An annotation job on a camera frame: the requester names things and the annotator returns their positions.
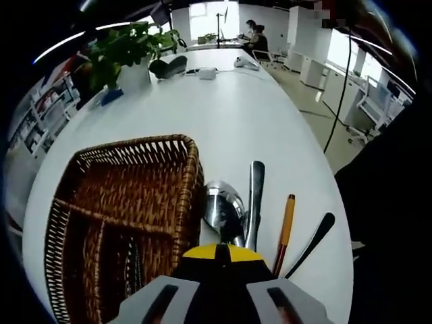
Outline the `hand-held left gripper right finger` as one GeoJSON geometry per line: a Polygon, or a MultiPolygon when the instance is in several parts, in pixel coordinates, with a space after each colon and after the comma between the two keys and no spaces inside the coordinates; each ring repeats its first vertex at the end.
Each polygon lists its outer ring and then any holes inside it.
{"type": "Polygon", "coordinates": [[[288,279],[246,284],[261,323],[331,323],[325,306],[288,279]]]}

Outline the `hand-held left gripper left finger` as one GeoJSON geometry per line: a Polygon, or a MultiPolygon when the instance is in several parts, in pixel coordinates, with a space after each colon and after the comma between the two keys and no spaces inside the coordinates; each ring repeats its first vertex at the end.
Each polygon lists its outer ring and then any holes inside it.
{"type": "Polygon", "coordinates": [[[199,306],[218,244],[193,248],[184,254],[176,276],[160,275],[121,302],[117,323],[185,323],[189,310],[199,306]],[[209,269],[203,263],[209,262],[209,269]]]}

